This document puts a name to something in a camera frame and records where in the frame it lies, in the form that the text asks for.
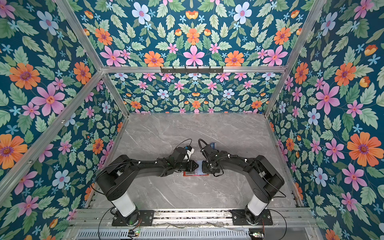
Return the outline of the red leather card holder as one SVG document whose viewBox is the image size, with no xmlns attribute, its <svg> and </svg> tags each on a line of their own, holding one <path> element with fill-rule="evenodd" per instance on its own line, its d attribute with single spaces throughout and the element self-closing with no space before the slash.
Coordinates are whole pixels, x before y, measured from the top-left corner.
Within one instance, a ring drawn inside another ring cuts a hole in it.
<svg viewBox="0 0 384 240">
<path fill-rule="evenodd" d="M 202 177 L 202 176 L 208 176 L 209 174 L 206 174 L 202 171 L 202 169 L 196 169 L 192 172 L 183 172 L 184 177 Z"/>
</svg>

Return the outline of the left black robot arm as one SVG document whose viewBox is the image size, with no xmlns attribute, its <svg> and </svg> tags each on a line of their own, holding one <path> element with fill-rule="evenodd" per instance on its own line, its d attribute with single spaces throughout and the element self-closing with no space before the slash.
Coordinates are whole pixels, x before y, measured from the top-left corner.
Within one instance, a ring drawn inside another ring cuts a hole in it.
<svg viewBox="0 0 384 240">
<path fill-rule="evenodd" d="M 175 172 L 193 172 L 198 167 L 186 154 L 154 161 L 139 161 L 121 155 L 97 175 L 96 182 L 107 200 L 117 209 L 115 216 L 132 226 L 139 219 L 139 209 L 128 194 L 128 188 L 135 179 L 167 177 Z"/>
</svg>

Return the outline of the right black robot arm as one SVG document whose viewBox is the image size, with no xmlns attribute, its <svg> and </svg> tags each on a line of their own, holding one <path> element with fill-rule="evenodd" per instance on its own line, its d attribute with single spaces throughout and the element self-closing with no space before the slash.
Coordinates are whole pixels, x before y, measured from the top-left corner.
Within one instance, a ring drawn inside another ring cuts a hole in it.
<svg viewBox="0 0 384 240">
<path fill-rule="evenodd" d="M 244 218 L 251 225 L 257 224 L 262 212 L 281 192 L 285 184 L 284 178 L 275 167 L 264 157 L 243 158 L 227 152 L 212 154 L 202 162 L 202 171 L 219 177 L 224 171 L 239 173 L 247 179 L 253 196 L 245 207 Z"/>
</svg>

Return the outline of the white vent grille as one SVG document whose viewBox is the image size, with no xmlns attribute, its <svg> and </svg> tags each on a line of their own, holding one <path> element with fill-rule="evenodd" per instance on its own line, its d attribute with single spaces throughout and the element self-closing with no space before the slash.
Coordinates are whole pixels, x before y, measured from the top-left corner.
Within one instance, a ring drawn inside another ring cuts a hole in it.
<svg viewBox="0 0 384 240">
<path fill-rule="evenodd" d="M 144 229 L 136 234 L 129 230 L 82 230 L 77 240 L 249 240 L 248 231 L 227 229 Z"/>
</svg>

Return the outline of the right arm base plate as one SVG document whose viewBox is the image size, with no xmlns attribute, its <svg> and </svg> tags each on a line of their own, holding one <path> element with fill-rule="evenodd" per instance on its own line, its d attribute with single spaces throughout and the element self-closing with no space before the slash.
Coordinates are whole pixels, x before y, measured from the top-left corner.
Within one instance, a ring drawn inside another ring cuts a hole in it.
<svg viewBox="0 0 384 240">
<path fill-rule="evenodd" d="M 271 212 L 264 209 L 258 216 L 246 210 L 230 210 L 234 226 L 272 226 Z"/>
</svg>

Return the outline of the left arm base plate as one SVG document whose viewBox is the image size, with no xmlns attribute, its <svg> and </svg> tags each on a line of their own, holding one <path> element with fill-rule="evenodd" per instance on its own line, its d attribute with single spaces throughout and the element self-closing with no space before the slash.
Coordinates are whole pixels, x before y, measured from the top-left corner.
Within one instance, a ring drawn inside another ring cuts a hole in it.
<svg viewBox="0 0 384 240">
<path fill-rule="evenodd" d="M 148 227 L 154 220 L 153 210 L 134 210 L 130 215 L 124 217 L 119 211 L 114 214 L 113 227 Z"/>
</svg>

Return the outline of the metal hook rail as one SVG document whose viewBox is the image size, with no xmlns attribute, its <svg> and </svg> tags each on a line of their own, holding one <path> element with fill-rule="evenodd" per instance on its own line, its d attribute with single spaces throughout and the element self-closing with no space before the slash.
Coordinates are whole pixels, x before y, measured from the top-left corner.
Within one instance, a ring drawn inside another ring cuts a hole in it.
<svg viewBox="0 0 384 240">
<path fill-rule="evenodd" d="M 162 74 L 221 74 L 223 67 L 160 67 Z"/>
</svg>

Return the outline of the aluminium front rail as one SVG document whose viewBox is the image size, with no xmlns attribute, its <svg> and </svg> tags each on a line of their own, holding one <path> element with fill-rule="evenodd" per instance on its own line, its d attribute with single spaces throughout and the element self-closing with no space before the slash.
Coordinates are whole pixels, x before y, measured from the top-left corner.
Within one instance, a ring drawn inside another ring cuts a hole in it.
<svg viewBox="0 0 384 240">
<path fill-rule="evenodd" d="M 267 209 L 254 224 L 245 218 L 243 210 L 234 209 L 155 209 L 142 210 L 138 220 L 127 224 L 115 216 L 114 210 L 79 210 L 69 221 L 74 228 L 316 228 L 316 219 L 308 208 Z"/>
</svg>

